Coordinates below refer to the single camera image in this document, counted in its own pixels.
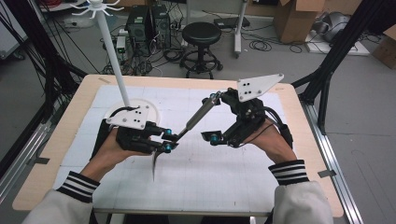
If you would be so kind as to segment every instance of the person's right hand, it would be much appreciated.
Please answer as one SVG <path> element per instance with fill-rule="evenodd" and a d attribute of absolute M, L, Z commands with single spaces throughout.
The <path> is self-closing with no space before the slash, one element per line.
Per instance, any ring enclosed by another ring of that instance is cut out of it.
<path fill-rule="evenodd" d="M 113 128 L 105 142 L 99 148 L 99 151 L 81 171 L 82 175 L 99 182 L 107 172 L 111 171 L 116 166 L 116 164 L 124 161 L 128 157 L 150 155 L 143 152 L 122 149 L 116 140 L 117 131 L 118 128 Z"/>
<path fill-rule="evenodd" d="M 267 119 L 259 130 L 251 134 L 244 142 L 259 147 L 274 163 L 297 160 L 293 150 L 269 119 Z"/>

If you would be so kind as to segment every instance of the floor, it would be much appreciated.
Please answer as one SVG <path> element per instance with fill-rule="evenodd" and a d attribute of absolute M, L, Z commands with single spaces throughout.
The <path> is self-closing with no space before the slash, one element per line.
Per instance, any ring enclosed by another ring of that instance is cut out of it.
<path fill-rule="evenodd" d="M 67 11 L 57 15 L 59 21 Z M 200 20 L 212 21 L 209 15 Z M 125 14 L 107 19 L 110 30 L 126 22 Z M 271 24 L 270 19 L 249 18 L 246 29 L 261 28 Z M 274 37 L 272 26 L 256 31 L 244 31 Z M 89 28 L 72 29 L 69 35 L 82 49 L 98 71 L 106 65 L 106 51 L 100 41 L 101 34 L 95 24 Z M 69 56 L 75 66 L 96 74 L 84 56 L 61 34 Z M 221 60 L 224 69 L 215 71 L 215 79 L 236 80 L 277 73 L 285 74 L 282 82 L 291 83 L 314 72 L 325 58 L 324 54 L 308 53 L 304 46 L 290 47 L 271 43 L 270 51 L 249 47 L 250 40 L 242 41 L 242 54 L 235 59 L 233 34 L 224 33 L 211 47 Z M 362 41 L 370 51 L 376 47 L 371 41 Z M 164 59 L 153 63 L 157 66 Z M 185 71 L 177 63 L 166 63 L 152 70 L 150 77 L 184 77 Z M 205 75 L 191 78 L 208 78 Z M 334 153 L 340 163 L 346 182 L 357 204 L 364 223 L 394 223 L 396 220 L 396 72 L 390 70 L 373 56 L 346 56 L 336 70 L 330 89 L 326 118 L 326 131 Z M 8 59 L 0 61 L 0 159 L 15 142 L 23 128 L 43 102 L 43 91 L 29 60 Z M 0 204 L 0 222 L 21 223 L 26 212 L 14 211 L 12 201 L 31 167 L 27 166 L 11 192 Z M 193 217 L 172 217 L 175 223 L 193 223 Z M 345 217 L 335 218 L 335 223 L 347 223 Z"/>

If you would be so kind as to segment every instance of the black stool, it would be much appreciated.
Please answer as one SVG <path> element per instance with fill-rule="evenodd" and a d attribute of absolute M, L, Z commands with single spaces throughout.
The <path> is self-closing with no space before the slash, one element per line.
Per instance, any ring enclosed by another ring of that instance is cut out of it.
<path fill-rule="evenodd" d="M 209 46 L 219 41 L 221 30 L 212 23 L 199 21 L 184 27 L 182 36 L 187 43 L 198 47 L 198 50 L 185 54 L 180 61 L 180 67 L 185 67 L 188 70 L 186 77 L 190 77 L 190 72 L 197 74 L 208 72 L 210 79 L 213 79 L 211 71 L 215 68 L 220 71 L 223 65 L 209 50 Z M 198 59 L 189 58 L 193 53 L 198 53 Z M 210 60 L 204 59 L 206 54 L 210 57 Z"/>

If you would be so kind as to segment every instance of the white rod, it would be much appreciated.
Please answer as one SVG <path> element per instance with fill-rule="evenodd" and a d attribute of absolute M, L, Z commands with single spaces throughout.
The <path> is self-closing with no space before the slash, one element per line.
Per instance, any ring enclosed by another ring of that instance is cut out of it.
<path fill-rule="evenodd" d="M 241 28 L 242 28 L 242 22 L 244 21 L 245 17 L 245 10 L 247 8 L 248 1 L 247 0 L 242 0 L 242 6 L 241 6 L 241 11 L 239 12 L 239 21 L 238 21 L 238 26 L 236 28 L 236 33 L 239 35 L 241 34 Z"/>
<path fill-rule="evenodd" d="M 103 11 L 97 11 L 96 18 L 98 20 L 103 39 L 105 40 L 106 50 L 108 53 L 108 57 L 110 58 L 111 66 L 113 67 L 113 71 L 114 74 L 116 75 L 117 83 L 119 84 L 122 100 L 125 106 L 131 106 L 131 104 L 129 103 L 128 94 L 126 93 L 119 61 L 117 60 L 116 51 L 114 50 L 113 41 L 111 40 L 110 32 L 108 31 L 105 13 L 103 13 Z"/>

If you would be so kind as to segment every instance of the sleeve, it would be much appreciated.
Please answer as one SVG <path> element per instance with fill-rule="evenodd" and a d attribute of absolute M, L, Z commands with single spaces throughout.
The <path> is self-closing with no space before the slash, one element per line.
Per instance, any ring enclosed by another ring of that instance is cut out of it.
<path fill-rule="evenodd" d="M 47 192 L 23 224 L 89 223 L 92 194 L 98 186 L 98 182 L 70 172 L 59 189 Z"/>
<path fill-rule="evenodd" d="M 332 209 L 320 184 L 309 181 L 302 160 L 269 167 L 279 187 L 275 192 L 274 224 L 333 223 Z"/>

